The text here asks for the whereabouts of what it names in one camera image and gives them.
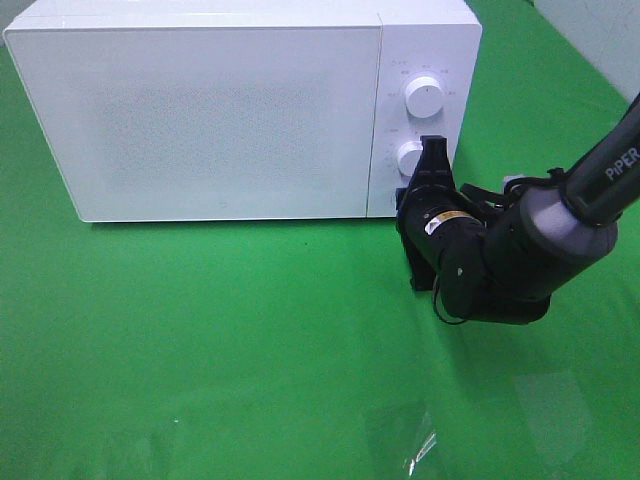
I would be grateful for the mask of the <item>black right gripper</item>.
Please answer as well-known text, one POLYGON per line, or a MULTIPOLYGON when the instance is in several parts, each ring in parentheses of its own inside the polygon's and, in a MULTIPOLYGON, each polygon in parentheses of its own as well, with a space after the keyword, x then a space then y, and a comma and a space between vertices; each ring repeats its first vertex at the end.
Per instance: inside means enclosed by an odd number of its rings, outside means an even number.
POLYGON ((428 291, 449 248, 485 230, 477 208, 455 189, 447 139, 422 135, 422 152, 408 186, 397 191, 396 229, 409 264, 410 285, 428 291))

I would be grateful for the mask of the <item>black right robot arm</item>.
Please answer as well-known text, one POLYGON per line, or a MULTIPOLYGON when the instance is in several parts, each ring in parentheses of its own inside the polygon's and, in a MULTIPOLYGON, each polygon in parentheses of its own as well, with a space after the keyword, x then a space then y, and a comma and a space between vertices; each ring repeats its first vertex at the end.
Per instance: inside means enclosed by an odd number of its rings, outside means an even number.
POLYGON ((552 294, 607 256, 617 222, 639 197, 639 106, 571 168, 519 176, 501 192, 456 185, 445 138, 425 135, 396 228, 415 291, 445 323, 523 325, 552 294))

